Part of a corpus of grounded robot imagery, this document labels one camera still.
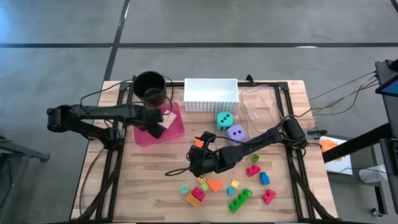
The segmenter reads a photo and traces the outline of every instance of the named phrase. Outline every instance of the pink bin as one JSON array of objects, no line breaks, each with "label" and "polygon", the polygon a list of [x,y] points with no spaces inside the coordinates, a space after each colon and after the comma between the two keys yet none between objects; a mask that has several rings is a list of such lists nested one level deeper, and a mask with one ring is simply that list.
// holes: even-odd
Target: pink bin
[{"label": "pink bin", "polygon": [[[172,103],[172,104],[173,104],[172,112],[175,113],[175,115],[177,115],[177,117],[174,119],[174,121],[170,125],[170,127],[163,132],[162,136],[159,139],[156,139],[155,137],[151,136],[146,131],[141,131],[139,128],[137,128],[135,126],[133,127],[134,138],[136,139],[137,145],[150,146],[153,144],[158,144],[158,143],[161,143],[164,141],[168,141],[171,139],[176,139],[176,138],[184,136],[185,128],[184,128],[184,124],[182,122],[180,108],[178,107],[177,103]],[[170,111],[170,104],[161,105],[161,106],[158,106],[158,108],[162,111],[162,113],[165,113],[166,110]]]}]

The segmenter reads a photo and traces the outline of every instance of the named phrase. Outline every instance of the concrete floor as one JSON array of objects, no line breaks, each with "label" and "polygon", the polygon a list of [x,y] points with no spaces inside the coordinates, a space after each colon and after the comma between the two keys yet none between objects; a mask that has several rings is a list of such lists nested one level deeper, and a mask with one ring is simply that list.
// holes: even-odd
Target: concrete floor
[{"label": "concrete floor", "polygon": [[[112,43],[124,0],[0,1],[0,43]],[[121,42],[396,42],[398,13],[389,0],[132,0]],[[110,49],[0,49],[0,133],[51,153],[32,161],[11,215],[13,223],[68,220],[87,141],[47,131],[45,110],[78,103],[101,88]],[[305,80],[309,97],[374,70],[377,60],[397,58],[397,48],[322,49],[119,49],[111,80],[155,70],[173,80],[238,78]],[[312,101],[323,106],[366,78]],[[353,97],[332,111],[340,111]],[[98,96],[86,99],[95,105]],[[355,137],[387,121],[373,89],[338,116],[317,116],[330,134]],[[378,220],[373,188],[331,182],[339,217]]]}]

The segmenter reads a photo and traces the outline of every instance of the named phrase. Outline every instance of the wooden tabletop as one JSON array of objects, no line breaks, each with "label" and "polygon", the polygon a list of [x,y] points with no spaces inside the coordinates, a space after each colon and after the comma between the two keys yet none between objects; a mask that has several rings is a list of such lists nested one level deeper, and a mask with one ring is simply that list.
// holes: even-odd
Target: wooden tabletop
[{"label": "wooden tabletop", "polygon": [[[302,114],[310,108],[304,82],[301,80],[287,81],[290,97],[295,114]],[[104,82],[107,88],[117,82]],[[100,106],[113,106],[118,97],[116,86],[101,94]],[[173,102],[178,103],[185,126],[185,135],[178,139],[163,142],[147,147],[135,144],[132,127],[128,127],[124,146],[123,162],[119,180],[118,196],[114,210],[114,222],[294,222],[297,221],[292,186],[290,184],[289,169],[286,161],[285,148],[282,144],[267,146],[256,154],[259,155],[257,165],[267,172],[270,178],[269,185],[261,185],[257,176],[248,177],[246,168],[253,164],[250,156],[236,164],[236,167],[221,174],[211,173],[207,179],[222,180],[223,187],[213,193],[206,191],[206,197],[198,208],[192,207],[180,193],[181,185],[188,185],[189,191],[199,187],[200,183],[189,171],[167,177],[167,171],[188,167],[186,153],[194,144],[194,136],[204,131],[215,132],[214,113],[185,112],[183,103],[183,87],[174,88]],[[280,115],[274,103],[275,93],[272,88],[239,87],[239,106],[234,114],[234,124],[240,124],[248,131],[252,138],[275,126],[280,121]],[[303,129],[313,128],[314,121],[311,113],[298,118]],[[102,120],[96,120],[95,125],[105,127]],[[224,132],[217,131],[217,135],[224,136]],[[224,139],[217,139],[216,145],[210,149],[228,145]],[[79,216],[79,197],[81,183],[94,158],[103,148],[98,140],[88,145],[82,175],[73,206],[72,217]],[[93,166],[82,194],[82,210],[85,210],[100,189],[106,151],[104,150]],[[307,147],[304,158],[305,168],[311,191],[316,198],[333,216],[337,217],[333,196],[323,163],[322,153],[318,146],[311,144]],[[234,195],[229,196],[226,189],[235,179],[240,185]],[[244,188],[253,191],[253,196],[234,214],[229,211],[228,204],[237,197]],[[262,200],[267,189],[277,192],[275,199],[266,205]],[[300,190],[300,198],[305,217],[307,209],[304,194]],[[108,211],[109,194],[104,203],[104,212]]]}]

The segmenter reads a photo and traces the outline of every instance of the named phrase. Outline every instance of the white plastic crate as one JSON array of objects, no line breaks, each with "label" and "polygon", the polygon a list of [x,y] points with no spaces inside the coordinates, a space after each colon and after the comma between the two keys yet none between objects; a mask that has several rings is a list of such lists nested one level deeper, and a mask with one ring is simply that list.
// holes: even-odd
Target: white plastic crate
[{"label": "white plastic crate", "polygon": [[239,103],[238,80],[235,78],[186,78],[185,111],[235,112]]}]

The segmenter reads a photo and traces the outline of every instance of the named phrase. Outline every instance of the black cup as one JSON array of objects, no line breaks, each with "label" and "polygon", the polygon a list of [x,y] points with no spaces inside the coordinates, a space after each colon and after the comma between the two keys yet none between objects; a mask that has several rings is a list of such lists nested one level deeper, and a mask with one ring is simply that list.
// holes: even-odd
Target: black cup
[{"label": "black cup", "polygon": [[161,105],[166,96],[166,81],[157,72],[141,73],[134,80],[134,94],[146,103]]}]

